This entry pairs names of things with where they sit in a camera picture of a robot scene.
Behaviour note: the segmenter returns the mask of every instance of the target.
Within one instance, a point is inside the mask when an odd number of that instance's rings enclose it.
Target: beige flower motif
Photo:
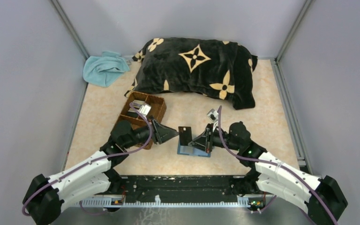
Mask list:
[[[230,71],[228,70],[223,78],[223,83],[212,83],[212,84],[210,84],[210,86],[213,89],[220,91],[219,98],[225,99],[225,97],[227,96],[227,93],[232,94],[235,91],[235,86],[229,85],[229,84],[230,84]]]
[[[135,81],[133,82],[132,86],[130,86],[130,88],[127,90],[125,96],[128,98],[130,96],[130,94],[133,92],[133,90],[135,89],[135,87],[137,86],[137,80],[135,78]]]
[[[141,62],[145,55],[143,55],[143,50],[140,50],[138,53],[136,53],[135,57],[137,58],[137,62]]]
[[[186,60],[186,63],[191,73],[195,68],[197,68],[203,62],[211,60],[211,58],[209,58],[202,52],[202,49],[199,46],[199,44],[193,50],[185,53],[179,53],[179,55]]]
[[[252,59],[248,59],[247,61],[249,63],[249,66],[250,66],[250,72],[252,73],[253,72],[253,68],[252,68],[252,65],[253,65],[253,62],[252,62]]]
[[[169,90],[169,83],[167,82],[167,80],[165,80],[164,82],[164,90]]]
[[[163,38],[154,38],[154,39],[152,40],[152,43],[148,46],[147,49],[148,49],[150,52],[152,52],[152,51],[157,47],[157,45],[162,44],[163,41],[164,41]]]

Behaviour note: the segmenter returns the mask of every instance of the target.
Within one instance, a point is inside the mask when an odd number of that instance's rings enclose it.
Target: blue cloth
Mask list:
[[[116,52],[103,52],[101,57],[90,56],[83,67],[83,79],[97,86],[108,87],[130,68]]]

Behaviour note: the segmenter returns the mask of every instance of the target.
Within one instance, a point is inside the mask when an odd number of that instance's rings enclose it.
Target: wicker basket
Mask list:
[[[133,102],[133,100],[141,100],[141,101],[144,101],[147,104],[149,104],[151,106],[151,109],[148,112],[147,117],[153,116],[159,123],[162,121],[164,114],[166,112],[165,99],[163,97],[157,97],[157,96],[133,91],[129,95],[129,98],[127,99],[125,105],[123,106],[122,111],[121,111],[114,127],[117,126],[117,123],[121,120],[129,121],[131,123],[133,129],[137,129],[139,127],[143,127],[146,125],[146,123],[140,116],[138,116],[137,118],[133,118],[133,117],[126,115],[128,110],[130,109],[129,104],[131,102]],[[150,140],[150,143],[148,143],[148,145],[144,149],[151,149],[152,145],[153,145],[153,141]]]

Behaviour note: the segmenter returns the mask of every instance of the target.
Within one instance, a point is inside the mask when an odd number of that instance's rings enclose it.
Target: black pillow with flower pattern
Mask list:
[[[257,57],[235,42],[192,38],[154,38],[133,57],[142,65],[126,92],[195,92],[254,108],[252,72]]]

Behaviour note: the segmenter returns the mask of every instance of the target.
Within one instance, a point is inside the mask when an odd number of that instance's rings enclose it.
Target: white wall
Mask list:
[[[315,173],[330,175],[360,224],[360,1],[316,1],[280,62]]]
[[[21,214],[33,177],[64,162],[84,59],[49,1],[0,0],[0,225]]]
[[[131,55],[156,37],[236,41],[276,57],[305,0],[60,0],[91,55]]]

